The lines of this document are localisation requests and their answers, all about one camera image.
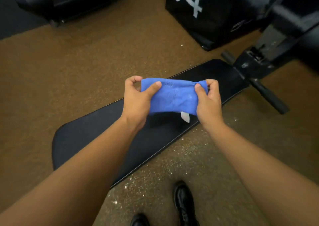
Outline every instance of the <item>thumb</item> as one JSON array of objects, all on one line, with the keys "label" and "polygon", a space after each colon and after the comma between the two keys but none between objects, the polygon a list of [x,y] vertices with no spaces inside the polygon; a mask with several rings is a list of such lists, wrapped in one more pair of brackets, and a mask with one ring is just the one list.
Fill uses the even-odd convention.
[{"label": "thumb", "polygon": [[207,97],[204,88],[199,83],[196,83],[196,85],[195,85],[195,92],[196,92],[196,94],[198,96],[198,100],[199,101],[201,99],[204,99],[205,97]]},{"label": "thumb", "polygon": [[147,94],[148,98],[151,99],[155,93],[162,87],[162,83],[160,81],[157,81],[150,85],[149,88],[147,88],[144,93]]}]

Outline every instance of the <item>hand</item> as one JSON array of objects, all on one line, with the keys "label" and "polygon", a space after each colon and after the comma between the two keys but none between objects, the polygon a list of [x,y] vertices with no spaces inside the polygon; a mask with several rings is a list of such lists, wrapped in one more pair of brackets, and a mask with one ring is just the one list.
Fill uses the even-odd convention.
[{"label": "hand", "polygon": [[200,84],[195,85],[198,96],[197,116],[205,130],[219,126],[224,123],[221,112],[221,99],[218,89],[218,81],[207,79],[207,86],[210,88],[208,95]]},{"label": "hand", "polygon": [[124,108],[122,118],[128,121],[139,131],[146,122],[146,117],[150,111],[151,99],[155,93],[162,87],[162,83],[157,81],[145,91],[141,88],[136,89],[134,83],[141,82],[140,76],[132,76],[125,81]]}]

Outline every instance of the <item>blue towel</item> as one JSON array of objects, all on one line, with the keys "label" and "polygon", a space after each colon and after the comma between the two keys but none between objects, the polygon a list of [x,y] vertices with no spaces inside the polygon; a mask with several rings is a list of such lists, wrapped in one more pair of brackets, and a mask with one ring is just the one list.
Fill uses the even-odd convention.
[{"label": "blue towel", "polygon": [[208,93],[206,81],[192,82],[163,78],[147,78],[141,81],[141,92],[145,91],[154,82],[162,83],[161,89],[151,100],[150,113],[159,112],[185,112],[196,114],[198,97],[195,92],[195,84],[199,83]]}]

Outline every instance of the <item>right hand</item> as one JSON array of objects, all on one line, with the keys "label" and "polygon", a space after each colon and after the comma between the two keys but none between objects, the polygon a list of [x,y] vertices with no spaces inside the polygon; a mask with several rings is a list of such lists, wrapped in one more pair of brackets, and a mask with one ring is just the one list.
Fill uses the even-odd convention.
[{"label": "right hand", "polygon": [[195,85],[198,96],[197,117],[205,130],[224,124],[221,112],[221,99],[218,88],[218,81],[213,79],[206,80],[210,88],[208,95],[200,84]]}]

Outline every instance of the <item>caster wheel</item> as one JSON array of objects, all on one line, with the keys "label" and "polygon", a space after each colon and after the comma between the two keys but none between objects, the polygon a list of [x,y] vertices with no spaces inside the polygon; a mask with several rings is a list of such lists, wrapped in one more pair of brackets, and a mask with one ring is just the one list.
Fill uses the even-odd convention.
[{"label": "caster wheel", "polygon": [[49,24],[51,25],[51,27],[54,27],[54,28],[60,26],[60,22],[53,19],[49,20]]}]

